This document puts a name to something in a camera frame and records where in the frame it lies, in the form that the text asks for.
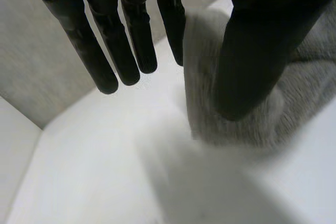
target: white surface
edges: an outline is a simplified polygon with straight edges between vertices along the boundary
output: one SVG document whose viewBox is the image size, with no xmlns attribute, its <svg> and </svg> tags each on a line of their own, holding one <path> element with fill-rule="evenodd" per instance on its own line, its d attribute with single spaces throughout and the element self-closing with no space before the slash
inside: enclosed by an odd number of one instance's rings
<svg viewBox="0 0 336 224">
<path fill-rule="evenodd" d="M 41 130 L 0 97 L 0 223 L 4 223 Z"/>
<path fill-rule="evenodd" d="M 303 223 L 336 223 L 336 100 L 285 153 L 248 170 L 256 185 Z"/>
<path fill-rule="evenodd" d="M 232 9 L 229 0 L 214 5 L 225 7 L 228 13 Z M 263 197 L 275 195 L 277 186 L 281 187 L 271 179 L 286 173 L 291 164 L 279 160 L 286 160 L 289 154 L 268 158 L 270 166 L 265 166 L 253 151 L 218 150 L 192 140 L 183 70 L 175 64 L 167 40 L 156 46 L 156 52 L 156 73 L 142 75 L 137 86 L 121 86 L 114 95 L 94 91 L 46 128 L 8 224 L 293 223 L 294 219 L 285 219 L 277 205 Z M 327 120 L 332 119 L 333 113 L 329 113 Z M 318 124 L 311 127 L 321 130 Z M 334 132 L 331 123 L 322 129 Z M 320 160 L 314 169 L 319 172 L 316 183 L 330 179 L 330 186 L 333 167 L 329 163 L 334 158 L 329 154 L 335 147 L 328 143 L 329 152 L 324 153 L 328 160 Z M 320 145 L 312 141 L 305 144 L 312 146 L 303 148 L 302 153 L 294 149 L 297 154 L 292 155 L 305 157 L 303 161 L 317 157 L 313 149 L 318 152 Z M 308 174 L 312 164 L 303 161 L 295 167 Z M 256 190 L 240 170 L 256 175 L 253 182 L 269 190 Z M 283 178 L 288 191 L 271 200 L 285 202 L 289 191 L 297 192 L 287 204 L 291 212 L 298 208 L 295 204 L 301 202 L 302 194 L 307 202 L 316 199 L 311 187 L 302 190 L 305 181 L 291 173 Z M 317 215 L 329 213 L 325 210 L 330 209 L 328 201 L 333 203 L 334 190 L 324 189 L 328 190 L 330 194 L 319 198 L 326 208 L 313 209 Z M 312 223 L 322 223 L 306 217 Z"/>
</svg>

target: gray knit fabric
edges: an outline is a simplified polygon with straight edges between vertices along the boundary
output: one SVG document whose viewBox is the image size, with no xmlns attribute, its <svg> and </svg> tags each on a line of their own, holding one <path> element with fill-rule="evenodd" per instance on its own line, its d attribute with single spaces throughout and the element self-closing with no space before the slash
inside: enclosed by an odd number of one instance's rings
<svg viewBox="0 0 336 224">
<path fill-rule="evenodd" d="M 282 145 L 336 95 L 336 0 L 293 53 L 271 94 L 239 122 L 222 118 L 211 103 L 228 19 L 216 10 L 187 13 L 184 78 L 192 133 L 215 145 Z"/>
</svg>

